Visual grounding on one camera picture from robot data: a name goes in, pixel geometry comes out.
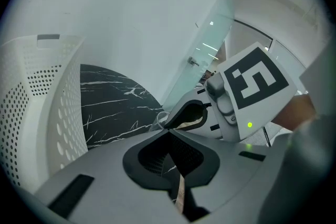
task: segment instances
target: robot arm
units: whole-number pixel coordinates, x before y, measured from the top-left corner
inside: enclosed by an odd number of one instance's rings
[[[165,128],[195,120],[192,114],[202,120],[182,130],[239,142],[271,121],[296,91],[282,66],[256,42],[221,63],[203,87],[186,93]]]

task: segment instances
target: gray surface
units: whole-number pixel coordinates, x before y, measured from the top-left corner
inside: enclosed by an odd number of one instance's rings
[[[140,134],[91,150],[45,183],[37,192],[37,198],[49,205],[78,174],[84,174],[95,179],[69,216],[71,222],[188,223],[167,192],[141,188],[123,169],[125,152],[159,132]],[[199,222],[255,222],[282,162],[286,135],[278,138],[274,147],[267,148],[178,132],[215,150],[220,157],[220,169],[212,181],[192,189],[196,204],[212,212]],[[263,154],[266,158],[263,162],[245,158],[238,155],[241,151]]]
[[[287,138],[288,135],[277,137],[251,180],[225,206],[201,219],[199,223],[257,223],[260,208],[278,175],[285,154]]]
[[[220,159],[220,168],[207,186],[192,190],[196,204],[210,212],[232,199],[253,177],[263,164],[260,161],[239,156],[242,151],[268,155],[270,148],[265,146],[247,146],[240,143],[227,143],[214,139],[195,136],[188,132],[178,133],[214,150]]]
[[[135,144],[160,131],[144,133],[89,151],[53,176],[36,193],[48,205],[78,174],[94,177],[69,220],[74,223],[188,223],[165,191],[143,189],[124,172],[122,158]]]

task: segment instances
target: curved white wall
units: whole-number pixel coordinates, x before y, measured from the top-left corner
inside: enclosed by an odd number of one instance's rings
[[[13,0],[1,43],[18,36],[86,36],[83,62],[130,77],[160,102],[216,0]]]
[[[233,22],[229,35],[225,38],[226,55],[232,57],[255,42],[269,48],[272,40],[246,25]]]
[[[316,28],[280,2],[236,0],[235,5],[237,20],[279,40],[306,67],[325,47],[325,42],[318,35]]]

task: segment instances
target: laundry basket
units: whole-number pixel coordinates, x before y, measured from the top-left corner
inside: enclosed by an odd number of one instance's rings
[[[83,38],[36,35],[0,47],[1,165],[34,193],[87,152],[80,105]]]

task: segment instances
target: brown object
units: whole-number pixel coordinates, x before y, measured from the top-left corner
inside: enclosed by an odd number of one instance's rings
[[[179,191],[176,198],[175,206],[177,207],[178,211],[182,214],[184,206],[184,178],[182,175],[180,175],[180,186],[178,188]]]
[[[315,116],[316,111],[309,95],[303,94],[294,96],[272,122],[293,131],[301,123]]]

